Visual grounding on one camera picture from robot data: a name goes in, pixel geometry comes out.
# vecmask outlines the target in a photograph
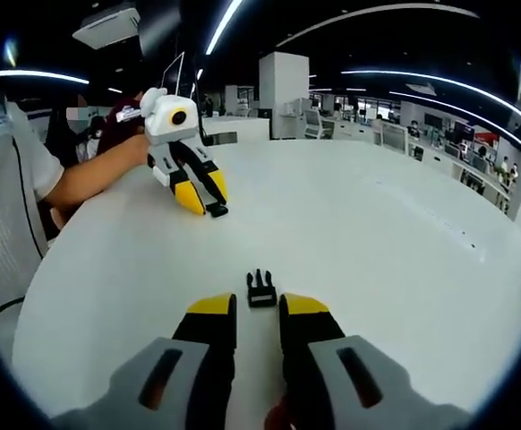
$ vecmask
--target white round table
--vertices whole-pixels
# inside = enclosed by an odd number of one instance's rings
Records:
[[[451,177],[360,142],[215,147],[229,213],[199,217],[137,168],[84,204],[40,265],[13,347],[51,417],[84,408],[186,308],[238,296],[226,428],[261,428],[283,389],[276,309],[251,311],[245,275],[327,304],[404,366],[428,400],[482,405],[521,349],[521,231]]]

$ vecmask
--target air conditioner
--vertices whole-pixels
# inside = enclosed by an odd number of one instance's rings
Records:
[[[123,3],[83,20],[81,28],[73,33],[73,38],[89,47],[100,49],[138,36],[139,20],[135,6]]]

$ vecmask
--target person's hand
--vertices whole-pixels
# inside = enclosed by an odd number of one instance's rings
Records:
[[[149,139],[145,134],[135,134],[124,142],[128,151],[131,153],[131,159],[135,166],[147,164],[147,154],[149,152]]]

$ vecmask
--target ceiling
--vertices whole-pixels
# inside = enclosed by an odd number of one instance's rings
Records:
[[[159,8],[170,7],[174,1],[179,2],[182,23],[145,61],[141,61],[138,38],[98,51],[72,38],[85,17],[120,2],[38,2],[36,13],[29,13],[29,19],[12,31],[11,40],[18,53],[16,66],[82,77],[91,85],[85,90],[80,84],[44,82],[40,78],[4,78],[5,84],[18,98],[66,97],[67,92],[85,91],[90,104],[112,103],[119,94],[107,91],[108,87],[120,89],[139,79],[141,66],[148,67],[153,79],[157,79],[165,65],[186,51],[186,64],[193,60],[194,70],[204,69],[200,80],[204,92],[220,90],[226,84],[257,84],[259,59],[279,50],[310,58],[311,73],[317,75],[311,80],[313,88],[333,88],[338,93],[346,88],[365,88],[367,95],[388,98],[390,91],[414,94],[407,83],[427,82],[401,76],[341,74],[344,70],[374,68],[443,76],[486,90],[512,104],[517,101],[518,80],[506,40],[508,34],[498,30],[493,21],[417,8],[375,12],[336,21],[277,47],[299,31],[327,19],[401,2],[329,0],[309,6],[305,0],[243,0],[215,51],[205,56],[231,0],[138,0],[141,21],[144,16],[154,17]],[[480,12],[479,3],[474,1],[420,3]],[[192,67],[189,69],[190,73],[185,71],[185,85],[192,84]],[[438,100],[496,124],[507,124],[511,115],[508,108],[454,85],[430,83]]]

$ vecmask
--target ceiling light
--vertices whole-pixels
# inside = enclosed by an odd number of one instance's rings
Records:
[[[84,85],[88,85],[90,83],[90,81],[88,81],[87,79],[75,78],[75,77],[69,76],[67,74],[41,72],[38,70],[20,70],[20,69],[0,70],[0,78],[3,78],[5,76],[24,76],[24,77],[34,77],[34,78],[59,79],[62,81],[83,83]],[[120,90],[116,90],[115,88],[108,88],[108,90],[110,90],[112,92],[118,92],[120,94],[122,93]]]
[[[228,22],[231,21],[231,18],[233,18],[233,15],[235,14],[236,9],[241,5],[242,2],[243,2],[243,0],[233,0],[231,5],[228,6],[228,9],[226,9],[223,19],[218,24],[218,27],[215,30],[215,34],[213,35],[213,38],[210,40],[209,47],[207,48],[205,55],[210,56],[210,54],[213,52],[213,49],[215,49],[215,46],[217,45],[218,40],[220,39],[221,35],[223,34],[223,31],[225,31],[225,27],[227,26]]]
[[[475,118],[478,118],[478,119],[484,121],[484,123],[492,125],[495,128],[497,128],[498,130],[501,130],[503,133],[505,133],[507,136],[509,136],[511,139],[513,139],[514,141],[518,142],[521,145],[521,139],[518,139],[514,134],[508,132],[506,129],[504,129],[502,127],[499,127],[497,124],[491,122],[489,119],[485,119],[482,116],[476,115],[476,114],[470,112],[469,110],[465,110],[465,109],[462,109],[461,107],[449,105],[448,103],[442,103],[441,101],[437,101],[437,100],[433,100],[433,99],[427,99],[425,97],[420,97],[420,96],[414,96],[412,94],[405,94],[403,92],[390,91],[389,93],[390,94],[395,94],[397,96],[405,96],[405,97],[411,97],[413,99],[420,99],[420,100],[429,101],[431,103],[436,103],[438,105],[445,106],[446,108],[452,108],[452,109],[458,110],[460,112],[464,112],[465,114],[468,114],[468,115],[471,115],[471,116],[473,116]]]
[[[493,94],[480,90],[479,88],[472,87],[471,85],[467,85],[466,83],[458,82],[458,81],[452,81],[451,79],[446,78],[440,78],[439,76],[432,76],[430,74],[421,74],[421,73],[410,73],[410,72],[398,72],[394,70],[347,70],[342,72],[342,74],[399,74],[403,76],[415,76],[417,78],[425,78],[425,79],[433,79],[435,81],[442,81],[447,83],[453,83],[454,85],[457,85],[462,88],[467,88],[468,90],[479,92],[485,97],[488,97],[489,99],[495,100],[501,105],[510,108],[515,113],[517,113],[519,116],[521,116],[521,110],[517,107],[513,106],[512,104],[508,103],[507,101],[500,99],[497,96],[494,96]]]

